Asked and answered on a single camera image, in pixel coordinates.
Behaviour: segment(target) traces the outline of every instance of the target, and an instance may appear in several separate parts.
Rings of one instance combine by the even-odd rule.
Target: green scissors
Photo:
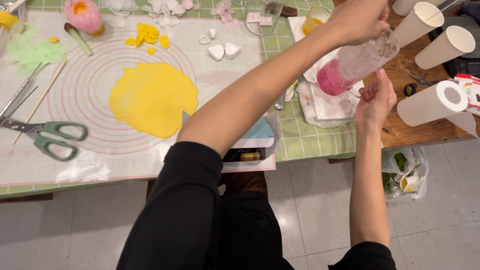
[[[25,124],[17,120],[13,120],[11,118],[2,117],[0,119],[0,126],[10,128],[13,130],[18,130],[20,132],[25,133],[29,138],[31,138],[34,141],[33,142],[34,146],[36,146],[40,151],[45,153],[47,156],[58,161],[69,161],[73,159],[78,152],[78,148],[75,146],[66,144],[62,141],[57,141],[52,138],[42,136],[40,135],[39,132],[43,131],[50,134],[58,135],[65,139],[72,139],[75,141],[83,141],[88,135],[88,130],[86,126],[79,123],[72,123],[72,122],[46,122],[46,123],[40,123],[40,124]],[[72,135],[62,133],[59,131],[59,128],[63,126],[78,126],[82,129],[82,134],[79,137],[74,137]],[[70,153],[70,155],[68,155],[65,158],[58,157],[48,149],[48,146],[50,144],[55,144],[55,145],[70,148],[72,152]]]

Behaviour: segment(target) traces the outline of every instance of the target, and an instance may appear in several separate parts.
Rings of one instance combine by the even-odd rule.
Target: black scissors
[[[407,97],[410,97],[411,95],[414,95],[416,92],[417,92],[417,87],[419,85],[435,85],[437,84],[438,82],[427,82],[425,81],[425,79],[427,78],[427,75],[428,74],[425,74],[422,78],[417,78],[415,76],[413,76],[412,74],[409,74],[410,77],[414,78],[415,80],[417,80],[418,82],[417,83],[411,83],[411,84],[407,84],[405,86],[405,88],[403,88],[403,93],[405,94],[405,96]]]

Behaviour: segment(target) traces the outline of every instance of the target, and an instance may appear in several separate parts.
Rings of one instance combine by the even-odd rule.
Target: person
[[[322,56],[389,28],[387,0],[347,0],[301,41],[226,87],[179,132],[117,269],[293,269],[263,173],[221,175],[222,157],[282,92]],[[360,90],[350,198],[351,249],[338,269],[395,269],[381,178],[381,128],[396,103],[385,71]],[[219,181],[226,193],[219,196]]]

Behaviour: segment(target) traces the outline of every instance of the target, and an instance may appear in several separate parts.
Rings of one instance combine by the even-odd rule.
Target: hand
[[[379,69],[376,80],[360,88],[359,92],[361,99],[355,115],[355,126],[361,130],[380,131],[396,104],[396,94],[385,70]]]
[[[338,5],[326,25],[335,29],[340,46],[355,46],[390,28],[388,0],[347,0]]]

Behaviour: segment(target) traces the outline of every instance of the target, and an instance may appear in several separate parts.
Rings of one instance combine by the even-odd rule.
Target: yellow tape roll
[[[0,11],[0,26],[10,30],[14,23],[18,22],[18,18],[6,11]]]

